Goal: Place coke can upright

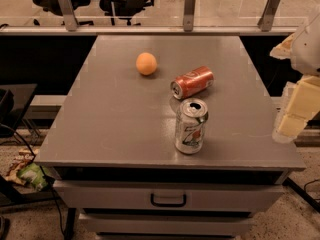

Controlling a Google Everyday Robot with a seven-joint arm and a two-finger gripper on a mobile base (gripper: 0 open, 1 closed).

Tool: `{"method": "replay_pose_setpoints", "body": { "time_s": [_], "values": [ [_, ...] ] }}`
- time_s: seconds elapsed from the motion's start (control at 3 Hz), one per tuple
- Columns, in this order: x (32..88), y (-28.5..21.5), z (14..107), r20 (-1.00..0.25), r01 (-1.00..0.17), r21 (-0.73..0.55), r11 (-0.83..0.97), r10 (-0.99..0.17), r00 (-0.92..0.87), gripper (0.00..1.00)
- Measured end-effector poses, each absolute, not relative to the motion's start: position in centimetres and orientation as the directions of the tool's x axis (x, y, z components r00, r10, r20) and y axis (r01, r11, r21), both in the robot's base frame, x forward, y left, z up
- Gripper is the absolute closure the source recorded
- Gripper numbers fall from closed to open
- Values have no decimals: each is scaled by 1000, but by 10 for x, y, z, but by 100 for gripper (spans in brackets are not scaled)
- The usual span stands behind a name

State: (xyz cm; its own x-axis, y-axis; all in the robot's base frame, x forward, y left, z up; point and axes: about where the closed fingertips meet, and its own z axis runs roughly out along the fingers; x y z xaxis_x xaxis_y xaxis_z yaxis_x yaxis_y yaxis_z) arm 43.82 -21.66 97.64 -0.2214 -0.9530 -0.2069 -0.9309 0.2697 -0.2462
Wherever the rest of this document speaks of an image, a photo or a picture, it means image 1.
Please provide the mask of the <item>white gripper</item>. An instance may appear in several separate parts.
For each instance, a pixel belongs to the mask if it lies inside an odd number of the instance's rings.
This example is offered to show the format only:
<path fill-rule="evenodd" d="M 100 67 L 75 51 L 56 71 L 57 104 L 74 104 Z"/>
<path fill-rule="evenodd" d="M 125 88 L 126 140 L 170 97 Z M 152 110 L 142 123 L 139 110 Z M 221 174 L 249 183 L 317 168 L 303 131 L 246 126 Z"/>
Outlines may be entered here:
<path fill-rule="evenodd" d="M 320 112 L 320 5 L 316 5 L 296 32 L 272 48 L 273 58 L 290 59 L 293 69 L 303 76 L 296 84 L 283 89 L 272 138 L 290 143 Z"/>

